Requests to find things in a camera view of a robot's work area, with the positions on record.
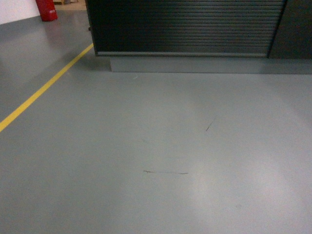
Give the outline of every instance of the black roller shutter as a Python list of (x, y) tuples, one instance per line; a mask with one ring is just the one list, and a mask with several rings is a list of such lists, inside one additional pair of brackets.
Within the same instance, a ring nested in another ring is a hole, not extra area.
[(99, 55), (266, 57), (284, 0), (88, 0)]

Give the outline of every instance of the yellow floor line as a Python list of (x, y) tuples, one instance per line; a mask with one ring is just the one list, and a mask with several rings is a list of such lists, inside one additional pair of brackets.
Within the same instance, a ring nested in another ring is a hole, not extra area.
[(93, 44), (84, 49), (76, 58), (71, 60), (62, 70), (46, 82), (38, 91), (28, 98), (22, 105), (13, 111), (7, 118), (0, 123), (0, 132), (2, 132), (10, 123), (12, 123), (21, 113), (23, 113), (37, 98), (39, 98), (48, 88), (51, 87), (65, 72), (68, 71), (79, 59), (81, 59), (91, 48)]

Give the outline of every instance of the gray floor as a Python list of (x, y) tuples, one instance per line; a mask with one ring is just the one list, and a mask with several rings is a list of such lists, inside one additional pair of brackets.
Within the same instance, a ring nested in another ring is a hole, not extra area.
[[(1, 119), (91, 43), (85, 12), (0, 30)], [(309, 75), (112, 73), (90, 51), (0, 133), (1, 234), (310, 234), (311, 220)]]

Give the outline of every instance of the scuff mark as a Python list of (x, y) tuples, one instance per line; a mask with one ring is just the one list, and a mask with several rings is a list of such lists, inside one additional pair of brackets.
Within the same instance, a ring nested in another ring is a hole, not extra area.
[(146, 172), (146, 173), (166, 173), (166, 174), (179, 174), (179, 175), (187, 175), (188, 172), (186, 173), (179, 173), (179, 172), (151, 172), (151, 171), (143, 171), (143, 172)]
[(206, 129), (206, 131), (208, 131), (208, 129), (210, 128), (210, 126), (212, 125), (212, 123), (215, 121), (216, 117), (214, 117), (213, 121), (209, 124), (208, 128)]

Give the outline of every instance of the fire extinguisher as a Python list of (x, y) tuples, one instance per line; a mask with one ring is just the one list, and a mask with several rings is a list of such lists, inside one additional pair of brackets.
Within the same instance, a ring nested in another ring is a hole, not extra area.
[(53, 21), (58, 18), (53, 0), (36, 0), (42, 21)]

